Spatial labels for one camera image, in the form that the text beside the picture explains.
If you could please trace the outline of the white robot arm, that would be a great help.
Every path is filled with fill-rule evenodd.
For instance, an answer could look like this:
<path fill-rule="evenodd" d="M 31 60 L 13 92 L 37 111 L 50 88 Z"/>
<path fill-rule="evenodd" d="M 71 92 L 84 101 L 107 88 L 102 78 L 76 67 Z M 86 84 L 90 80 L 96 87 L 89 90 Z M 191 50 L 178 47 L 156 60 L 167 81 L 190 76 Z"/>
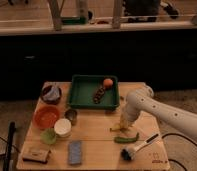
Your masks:
<path fill-rule="evenodd" d="M 131 126 L 144 111 L 163 120 L 197 142 L 197 114 L 161 103 L 154 99 L 151 87 L 143 86 L 129 91 L 122 107 L 121 122 Z"/>

